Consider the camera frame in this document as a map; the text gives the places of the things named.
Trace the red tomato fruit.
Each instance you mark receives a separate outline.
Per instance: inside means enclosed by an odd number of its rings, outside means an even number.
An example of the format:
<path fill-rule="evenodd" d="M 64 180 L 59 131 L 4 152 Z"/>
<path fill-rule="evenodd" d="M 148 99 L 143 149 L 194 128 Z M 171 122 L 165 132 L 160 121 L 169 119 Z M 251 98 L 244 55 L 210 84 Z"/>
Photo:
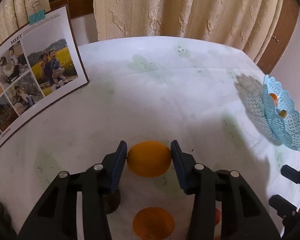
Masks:
<path fill-rule="evenodd" d="M 215 208 L 215 226 L 218 225 L 221 221 L 222 213 L 218 208 Z"/>

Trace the orange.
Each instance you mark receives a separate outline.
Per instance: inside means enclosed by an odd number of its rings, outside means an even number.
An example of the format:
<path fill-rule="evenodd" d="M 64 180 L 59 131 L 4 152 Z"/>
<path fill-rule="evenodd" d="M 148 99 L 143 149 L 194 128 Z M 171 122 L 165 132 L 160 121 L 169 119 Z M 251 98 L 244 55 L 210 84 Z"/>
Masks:
<path fill-rule="evenodd" d="M 171 150 L 158 141 L 134 145 L 127 155 L 127 166 L 140 177 L 155 178 L 165 174 L 171 165 Z"/>
<path fill-rule="evenodd" d="M 272 98 L 273 101 L 274 101 L 275 106 L 277 107 L 277 106 L 278 106 L 278 98 L 277 98 L 277 95 L 274 94 L 274 93 L 269 93 L 269 96 L 271 96 L 271 98 Z"/>

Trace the light blue lace basket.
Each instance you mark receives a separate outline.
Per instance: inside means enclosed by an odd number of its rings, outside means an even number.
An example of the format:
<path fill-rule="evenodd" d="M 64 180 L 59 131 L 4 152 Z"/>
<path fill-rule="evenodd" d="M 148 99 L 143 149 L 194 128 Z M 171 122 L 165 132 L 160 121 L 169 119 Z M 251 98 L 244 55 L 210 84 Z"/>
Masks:
<path fill-rule="evenodd" d="M 300 151 L 300 114 L 288 91 L 268 74 L 263 81 L 263 105 L 269 128 L 277 140 L 291 150 Z"/>

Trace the small brown fruit in basket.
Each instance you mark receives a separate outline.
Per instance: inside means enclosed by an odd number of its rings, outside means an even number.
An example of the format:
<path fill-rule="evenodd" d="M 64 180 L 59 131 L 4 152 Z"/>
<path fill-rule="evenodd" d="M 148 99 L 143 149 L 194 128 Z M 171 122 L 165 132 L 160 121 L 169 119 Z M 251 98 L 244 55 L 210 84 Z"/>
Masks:
<path fill-rule="evenodd" d="M 286 110 L 281 110 L 279 112 L 279 116 L 281 116 L 282 118 L 286 118 L 287 117 L 287 111 Z"/>

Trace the large orange fruit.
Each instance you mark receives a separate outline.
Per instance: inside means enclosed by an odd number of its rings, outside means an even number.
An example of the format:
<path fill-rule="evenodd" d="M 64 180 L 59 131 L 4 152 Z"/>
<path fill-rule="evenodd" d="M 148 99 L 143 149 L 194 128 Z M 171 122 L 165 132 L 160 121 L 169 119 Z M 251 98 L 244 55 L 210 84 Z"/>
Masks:
<path fill-rule="evenodd" d="M 135 215 L 132 227 L 141 239 L 166 239 L 174 231 L 175 221 L 165 209 L 148 207 Z"/>

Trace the dark olive gloves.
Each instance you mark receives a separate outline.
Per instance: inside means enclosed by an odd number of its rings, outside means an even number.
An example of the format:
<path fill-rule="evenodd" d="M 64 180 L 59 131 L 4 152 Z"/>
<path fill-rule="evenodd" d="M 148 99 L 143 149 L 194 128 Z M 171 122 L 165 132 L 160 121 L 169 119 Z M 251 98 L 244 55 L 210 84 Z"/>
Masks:
<path fill-rule="evenodd" d="M 11 217 L 0 202 L 0 239 L 16 239 L 17 234 L 12 227 Z"/>

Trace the orange in basket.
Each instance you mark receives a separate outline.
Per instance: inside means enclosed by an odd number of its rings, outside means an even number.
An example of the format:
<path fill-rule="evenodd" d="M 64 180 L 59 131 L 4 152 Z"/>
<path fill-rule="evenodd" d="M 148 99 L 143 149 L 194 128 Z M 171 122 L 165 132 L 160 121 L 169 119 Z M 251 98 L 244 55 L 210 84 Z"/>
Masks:
<path fill-rule="evenodd" d="M 274 93 L 269 93 L 269 96 L 271 96 L 271 98 L 272 98 L 273 101 L 274 101 L 275 106 L 277 107 L 277 106 L 278 106 L 278 98 L 277 98 L 277 95 L 274 94 Z"/>

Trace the white cloud-print tablecloth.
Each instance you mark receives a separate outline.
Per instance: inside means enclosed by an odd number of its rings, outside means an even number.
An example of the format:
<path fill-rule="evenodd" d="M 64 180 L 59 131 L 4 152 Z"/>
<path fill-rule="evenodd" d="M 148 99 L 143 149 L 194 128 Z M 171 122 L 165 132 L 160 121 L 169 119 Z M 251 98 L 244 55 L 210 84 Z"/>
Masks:
<path fill-rule="evenodd" d="M 300 152 L 278 145 L 262 118 L 264 74 L 240 50 L 172 37 L 80 46 L 89 84 L 38 114 L 0 148 L 0 202 L 16 231 L 63 170 L 79 173 L 143 141 L 181 149 L 213 171 L 236 170 L 267 208 L 281 195 L 300 206 Z"/>

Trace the photo collage board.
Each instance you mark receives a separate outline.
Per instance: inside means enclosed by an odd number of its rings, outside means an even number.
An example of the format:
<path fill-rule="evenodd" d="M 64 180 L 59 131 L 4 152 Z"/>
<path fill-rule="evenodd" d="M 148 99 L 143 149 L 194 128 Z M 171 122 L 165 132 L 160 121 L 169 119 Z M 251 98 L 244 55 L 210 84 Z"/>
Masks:
<path fill-rule="evenodd" d="M 0 45 L 0 148 L 56 101 L 89 82 L 65 5 Z"/>

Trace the cream curtain right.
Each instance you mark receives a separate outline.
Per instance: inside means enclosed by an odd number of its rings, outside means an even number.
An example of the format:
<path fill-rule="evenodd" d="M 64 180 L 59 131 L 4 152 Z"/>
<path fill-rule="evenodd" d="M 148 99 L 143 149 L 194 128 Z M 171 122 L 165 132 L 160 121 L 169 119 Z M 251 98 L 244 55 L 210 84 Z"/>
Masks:
<path fill-rule="evenodd" d="M 283 0 L 93 0 L 98 39 L 175 36 L 225 44 L 257 62 Z"/>

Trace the teal binder clip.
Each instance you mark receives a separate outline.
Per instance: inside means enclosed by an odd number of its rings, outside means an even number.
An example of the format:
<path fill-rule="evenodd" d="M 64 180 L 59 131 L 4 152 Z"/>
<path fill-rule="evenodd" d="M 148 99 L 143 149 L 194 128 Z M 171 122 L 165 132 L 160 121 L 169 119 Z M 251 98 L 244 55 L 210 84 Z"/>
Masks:
<path fill-rule="evenodd" d="M 31 4 L 30 15 L 28 16 L 29 24 L 39 22 L 45 18 L 45 10 L 41 8 L 40 2 L 35 1 Z"/>

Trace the brown wooden door frame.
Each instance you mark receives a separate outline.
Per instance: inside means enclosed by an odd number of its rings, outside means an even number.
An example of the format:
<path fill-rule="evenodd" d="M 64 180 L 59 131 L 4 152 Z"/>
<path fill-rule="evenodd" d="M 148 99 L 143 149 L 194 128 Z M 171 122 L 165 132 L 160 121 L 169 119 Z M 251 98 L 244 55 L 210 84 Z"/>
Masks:
<path fill-rule="evenodd" d="M 266 47 L 261 56 L 258 56 L 257 66 L 264 74 L 270 74 L 283 52 L 285 51 L 298 19 L 300 7 L 296 0 L 282 0 L 280 13 L 277 14 L 277 22 L 270 30 L 270 36 L 266 38 Z"/>

